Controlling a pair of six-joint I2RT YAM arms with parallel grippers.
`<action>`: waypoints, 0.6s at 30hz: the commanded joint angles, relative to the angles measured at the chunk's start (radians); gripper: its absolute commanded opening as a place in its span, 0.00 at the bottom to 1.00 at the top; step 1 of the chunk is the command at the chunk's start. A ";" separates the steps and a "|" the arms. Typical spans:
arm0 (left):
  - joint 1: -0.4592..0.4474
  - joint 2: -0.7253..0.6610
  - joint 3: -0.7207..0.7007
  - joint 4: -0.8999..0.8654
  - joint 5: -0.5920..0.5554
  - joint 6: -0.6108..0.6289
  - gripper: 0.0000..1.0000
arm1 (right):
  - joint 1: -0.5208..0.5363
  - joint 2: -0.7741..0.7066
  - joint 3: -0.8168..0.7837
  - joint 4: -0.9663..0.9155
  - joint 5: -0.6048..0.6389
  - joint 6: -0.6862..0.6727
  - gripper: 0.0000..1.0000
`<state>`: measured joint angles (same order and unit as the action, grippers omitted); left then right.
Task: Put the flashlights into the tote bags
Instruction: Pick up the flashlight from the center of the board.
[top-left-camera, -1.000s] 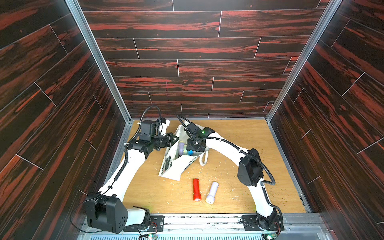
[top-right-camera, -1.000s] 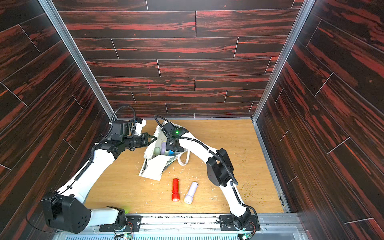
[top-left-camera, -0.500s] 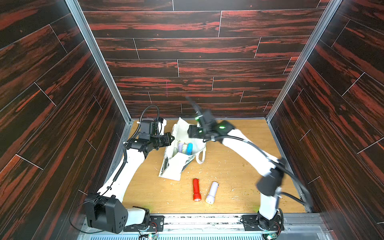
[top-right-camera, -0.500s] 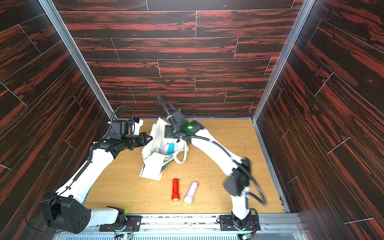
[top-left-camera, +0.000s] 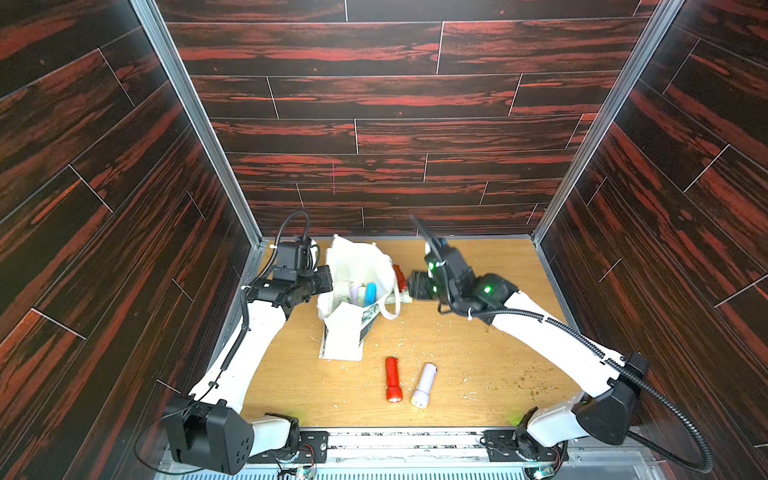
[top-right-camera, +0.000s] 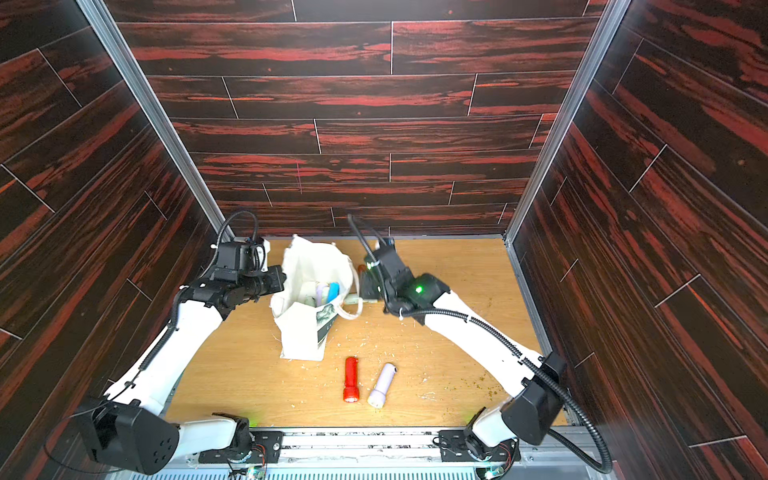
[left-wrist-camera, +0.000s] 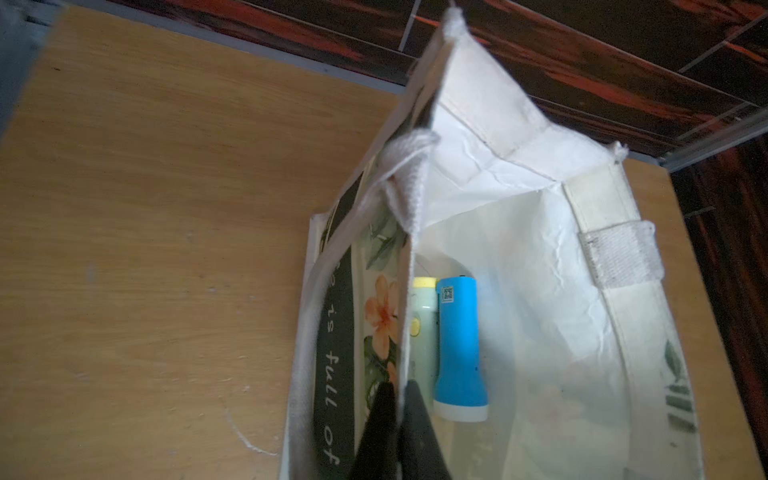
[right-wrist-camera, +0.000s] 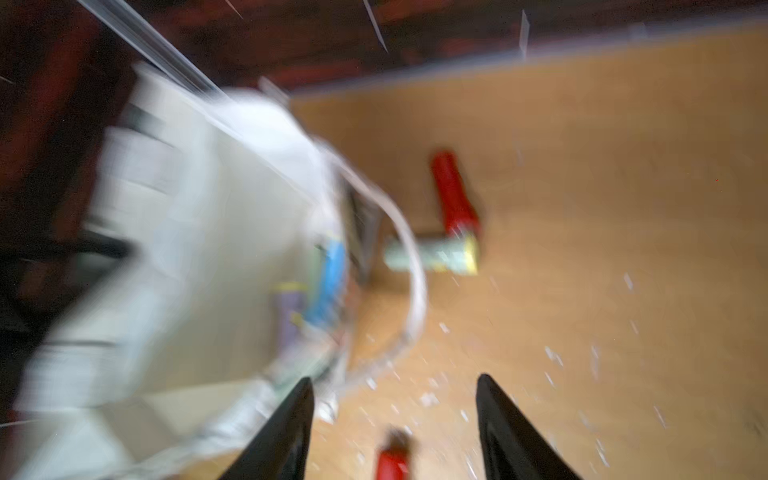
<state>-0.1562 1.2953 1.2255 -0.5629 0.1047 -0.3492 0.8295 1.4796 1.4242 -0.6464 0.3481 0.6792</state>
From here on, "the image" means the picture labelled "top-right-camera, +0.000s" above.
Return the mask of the blue flashlight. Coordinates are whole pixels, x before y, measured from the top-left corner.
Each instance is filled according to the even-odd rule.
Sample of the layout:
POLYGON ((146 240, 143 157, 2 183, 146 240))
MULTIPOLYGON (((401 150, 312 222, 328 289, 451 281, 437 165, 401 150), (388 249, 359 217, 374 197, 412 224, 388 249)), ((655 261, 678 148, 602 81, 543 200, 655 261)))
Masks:
POLYGON ((330 283, 327 287, 323 290, 323 297, 325 303, 332 302, 335 298, 338 297, 340 292, 340 285, 336 282, 330 283))

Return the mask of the white printed tote bag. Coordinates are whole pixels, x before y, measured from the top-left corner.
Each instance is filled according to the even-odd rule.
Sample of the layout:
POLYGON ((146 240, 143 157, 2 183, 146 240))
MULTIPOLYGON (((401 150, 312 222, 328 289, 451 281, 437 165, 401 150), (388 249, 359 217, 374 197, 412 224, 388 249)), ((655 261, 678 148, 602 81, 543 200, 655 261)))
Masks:
POLYGON ((286 360, 321 361, 330 331, 339 318, 357 319, 363 311, 360 277, 351 258, 333 243, 316 243, 298 235, 284 251, 284 290, 272 296, 270 308, 280 330, 286 360), (318 284, 340 285, 337 298, 315 305, 318 284))

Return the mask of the lavender white flashlight front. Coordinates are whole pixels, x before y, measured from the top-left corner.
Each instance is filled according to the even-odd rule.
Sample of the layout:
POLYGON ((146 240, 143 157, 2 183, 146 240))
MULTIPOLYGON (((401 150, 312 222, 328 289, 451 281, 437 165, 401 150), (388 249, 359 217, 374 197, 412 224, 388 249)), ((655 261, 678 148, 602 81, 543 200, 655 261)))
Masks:
POLYGON ((380 372, 380 375, 376 381, 375 386, 371 390, 367 402, 375 408, 381 409, 384 407, 387 399, 388 390, 392 384, 392 381, 397 373, 397 367, 392 363, 386 363, 380 372))

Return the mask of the red flashlight front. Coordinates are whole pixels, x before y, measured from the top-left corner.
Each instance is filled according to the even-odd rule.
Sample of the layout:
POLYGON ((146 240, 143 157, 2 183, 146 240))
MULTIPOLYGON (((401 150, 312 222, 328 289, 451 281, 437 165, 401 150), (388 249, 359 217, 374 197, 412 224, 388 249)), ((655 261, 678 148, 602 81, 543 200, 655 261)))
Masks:
POLYGON ((343 400, 347 403, 356 403, 359 399, 358 359, 350 356, 345 359, 343 400))

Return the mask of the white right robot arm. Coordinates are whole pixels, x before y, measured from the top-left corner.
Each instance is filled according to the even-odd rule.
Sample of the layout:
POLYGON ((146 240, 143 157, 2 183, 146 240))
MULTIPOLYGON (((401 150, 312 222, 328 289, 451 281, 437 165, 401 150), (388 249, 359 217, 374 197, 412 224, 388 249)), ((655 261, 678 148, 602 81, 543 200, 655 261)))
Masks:
POLYGON ((508 440, 539 445, 549 433, 564 401, 524 362, 532 362, 555 382, 565 370, 555 354, 543 356, 528 349, 476 314, 459 295, 431 274, 394 284, 377 270, 362 277, 363 297, 385 302, 398 317, 409 316, 442 335, 479 363, 508 394, 492 408, 483 408, 465 428, 468 444, 478 457, 508 440))

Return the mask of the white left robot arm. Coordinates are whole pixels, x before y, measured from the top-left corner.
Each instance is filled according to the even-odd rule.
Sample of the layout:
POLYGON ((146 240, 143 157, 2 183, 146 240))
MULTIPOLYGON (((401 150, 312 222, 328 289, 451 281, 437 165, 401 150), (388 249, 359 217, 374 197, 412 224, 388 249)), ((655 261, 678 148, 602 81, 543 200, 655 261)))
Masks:
POLYGON ((190 361, 227 316, 241 304, 282 291, 285 280, 274 265, 214 275, 180 290, 166 329, 101 399, 78 409, 75 421, 89 458, 146 475, 207 451, 230 462, 248 460, 254 441, 246 418, 215 413, 178 424, 161 413, 190 361))

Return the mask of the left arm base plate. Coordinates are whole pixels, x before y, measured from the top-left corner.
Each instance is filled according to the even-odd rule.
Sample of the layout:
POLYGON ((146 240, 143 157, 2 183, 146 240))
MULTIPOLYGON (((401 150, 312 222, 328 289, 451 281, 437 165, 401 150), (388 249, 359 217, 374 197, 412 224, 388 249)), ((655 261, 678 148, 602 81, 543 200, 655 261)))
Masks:
POLYGON ((254 430, 238 434, 233 443, 219 450, 207 450, 198 455, 199 464, 276 464, 282 452, 284 432, 254 430))

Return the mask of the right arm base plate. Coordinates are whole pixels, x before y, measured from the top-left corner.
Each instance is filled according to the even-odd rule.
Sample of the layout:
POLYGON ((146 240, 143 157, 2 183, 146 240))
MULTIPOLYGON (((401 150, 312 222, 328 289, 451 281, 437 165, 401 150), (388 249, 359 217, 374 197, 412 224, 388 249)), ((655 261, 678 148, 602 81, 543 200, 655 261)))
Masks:
POLYGON ((512 463, 521 459, 517 440, 506 440, 495 447, 484 446, 474 437, 467 439, 464 429, 439 430, 432 443, 439 449, 444 463, 502 462, 512 463))

